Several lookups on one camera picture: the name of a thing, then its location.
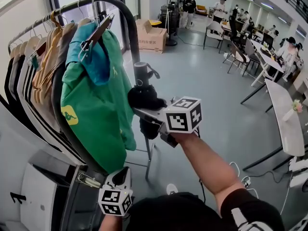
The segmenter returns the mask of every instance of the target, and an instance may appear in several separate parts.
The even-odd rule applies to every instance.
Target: ceiling light
[[[262,5],[264,5],[264,6],[266,6],[266,7],[268,7],[268,8],[270,8],[270,9],[274,9],[273,7],[271,7],[271,6],[269,6],[269,5],[267,5],[267,4],[265,4],[265,3],[261,3]]]
[[[278,16],[278,18],[279,18],[280,20],[282,20],[284,23],[287,23],[287,22],[286,22],[285,20],[283,20],[281,17]]]
[[[306,38],[306,36],[304,34],[302,34],[300,31],[296,30],[301,36],[303,36],[304,38]]]

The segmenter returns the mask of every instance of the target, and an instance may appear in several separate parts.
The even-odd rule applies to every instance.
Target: white chair
[[[215,33],[209,33],[207,32],[207,30],[213,30],[213,31],[217,31],[219,33],[219,35],[215,34]],[[222,42],[223,42],[223,37],[224,37],[224,30],[222,29],[221,25],[217,22],[217,21],[212,21],[207,27],[206,27],[206,31],[205,31],[205,37],[204,37],[204,42],[203,42],[203,50],[205,48],[205,41],[206,38],[212,38],[212,39],[216,39],[219,41],[217,49],[219,47],[220,44],[220,49],[219,49],[219,53],[221,50],[221,46],[222,46]]]
[[[229,73],[230,69],[232,68],[232,65],[235,61],[239,62],[238,67],[240,67],[240,64],[241,64],[241,65],[245,65],[246,68],[247,68],[248,64],[250,63],[250,59],[247,55],[244,55],[239,50],[239,48],[234,44],[234,42],[231,42],[231,53],[222,63],[224,63],[231,55],[234,59],[233,59],[233,62],[232,62],[231,66],[228,70],[228,73]]]

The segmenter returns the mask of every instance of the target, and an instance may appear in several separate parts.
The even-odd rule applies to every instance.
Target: clothes rack
[[[130,51],[131,51],[131,56],[132,56],[132,63],[135,65],[136,63],[140,62],[140,52],[139,52],[139,45],[138,45],[138,34],[137,34],[137,26],[135,19],[130,12],[129,8],[120,0],[79,0],[73,3],[70,3],[68,5],[63,6],[60,9],[56,9],[54,11],[54,16],[57,17],[65,12],[68,12],[70,10],[79,8],[84,5],[88,4],[93,4],[94,2],[108,2],[111,3],[112,5],[116,6],[124,15],[126,22],[127,22],[127,27],[128,27],[128,38],[129,38],[129,45],[130,45]],[[11,48],[10,45],[14,43],[16,40],[18,40],[21,36],[23,36],[25,33],[33,30],[33,28],[43,24],[47,20],[50,20],[51,14],[46,15],[44,18],[35,21],[32,25],[28,26],[24,31],[20,32],[16,37],[14,37],[8,44],[8,51],[11,53]],[[135,76],[135,81],[136,76],[138,76],[138,68],[134,67],[134,76]],[[130,163],[142,167],[146,167],[146,174],[145,178],[148,180],[149,176],[149,169],[151,165],[151,160],[152,160],[152,151],[153,148],[155,147],[155,144],[152,145],[150,148],[149,145],[149,140],[145,138],[145,144],[146,144],[146,151],[144,150],[138,150],[141,152],[145,152],[148,155],[148,162],[147,165],[141,165],[141,164],[135,164],[135,163]],[[86,162],[87,166],[91,168],[92,170],[102,174],[106,175],[106,171],[93,159],[93,157],[89,154],[89,152],[82,146],[81,143],[78,143],[78,146],[74,146],[74,149],[79,153],[79,155],[82,157],[82,159]]]

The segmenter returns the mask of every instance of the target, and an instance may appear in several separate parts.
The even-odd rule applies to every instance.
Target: black sleeve
[[[277,209],[251,195],[246,189],[237,189],[230,193],[221,205],[224,221],[235,225],[232,210],[239,208],[248,223],[263,222],[273,231],[284,230],[281,216]]]

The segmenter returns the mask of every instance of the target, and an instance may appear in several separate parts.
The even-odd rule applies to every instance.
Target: black and white cube
[[[202,121],[201,99],[182,97],[163,112],[168,132],[192,133]]]
[[[132,190],[111,189],[104,185],[99,193],[99,205],[105,215],[125,216],[132,205]]]

